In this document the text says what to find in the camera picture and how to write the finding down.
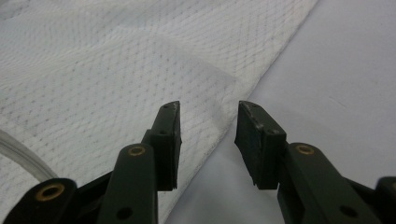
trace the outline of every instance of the gold bolt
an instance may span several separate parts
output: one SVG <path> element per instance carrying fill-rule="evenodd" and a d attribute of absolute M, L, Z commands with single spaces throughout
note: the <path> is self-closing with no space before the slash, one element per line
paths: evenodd
<path fill-rule="evenodd" d="M 64 192 L 64 185 L 61 183 L 54 183 L 45 186 L 35 195 L 35 199 L 39 202 L 46 202 L 57 198 Z"/>
<path fill-rule="evenodd" d="M 296 148 L 301 154 L 312 155 L 315 153 L 315 150 L 312 147 L 306 145 L 299 145 Z"/>
<path fill-rule="evenodd" d="M 131 147 L 128 150 L 128 154 L 130 156 L 140 156 L 146 152 L 146 149 L 143 147 Z"/>

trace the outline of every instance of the white cloth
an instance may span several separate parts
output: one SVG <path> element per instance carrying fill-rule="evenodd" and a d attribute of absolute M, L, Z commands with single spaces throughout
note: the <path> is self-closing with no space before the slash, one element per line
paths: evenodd
<path fill-rule="evenodd" d="M 159 193 L 164 222 L 316 1 L 7 1 L 1 129 L 82 185 L 179 100 L 178 190 Z"/>

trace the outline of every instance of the dimpled fabric pattern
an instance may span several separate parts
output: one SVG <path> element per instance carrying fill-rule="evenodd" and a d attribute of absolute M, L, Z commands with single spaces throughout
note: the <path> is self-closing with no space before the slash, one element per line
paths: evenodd
<path fill-rule="evenodd" d="M 81 186 L 109 172 L 120 149 L 140 142 L 161 105 L 179 100 L 178 189 L 159 192 L 164 223 L 238 101 L 316 1 L 6 1 L 0 129 Z M 17 164 L 0 162 L 0 181 L 9 182 L 0 185 L 5 216 L 35 181 Z"/>

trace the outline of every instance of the white surface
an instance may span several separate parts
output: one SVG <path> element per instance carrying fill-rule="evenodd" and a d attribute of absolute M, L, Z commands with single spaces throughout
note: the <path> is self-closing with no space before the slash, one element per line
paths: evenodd
<path fill-rule="evenodd" d="M 10 0 L 0 6 L 1 129 L 82 185 L 179 100 L 178 190 L 159 194 L 163 222 L 315 3 Z"/>
<path fill-rule="evenodd" d="M 289 142 L 319 147 L 342 175 L 374 187 L 396 175 L 395 96 L 396 2 L 322 0 L 249 101 Z M 284 223 L 276 192 L 253 187 L 235 129 L 234 122 L 166 223 Z"/>

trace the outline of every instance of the gray surface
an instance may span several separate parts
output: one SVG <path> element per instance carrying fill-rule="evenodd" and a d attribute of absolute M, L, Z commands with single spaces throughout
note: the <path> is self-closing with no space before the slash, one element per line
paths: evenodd
<path fill-rule="evenodd" d="M 319 147 L 342 175 L 374 187 L 396 175 L 395 55 L 395 1 L 320 1 L 249 101 L 280 123 L 289 142 Z M 252 186 L 235 128 L 167 224 L 283 223 L 276 192 Z"/>

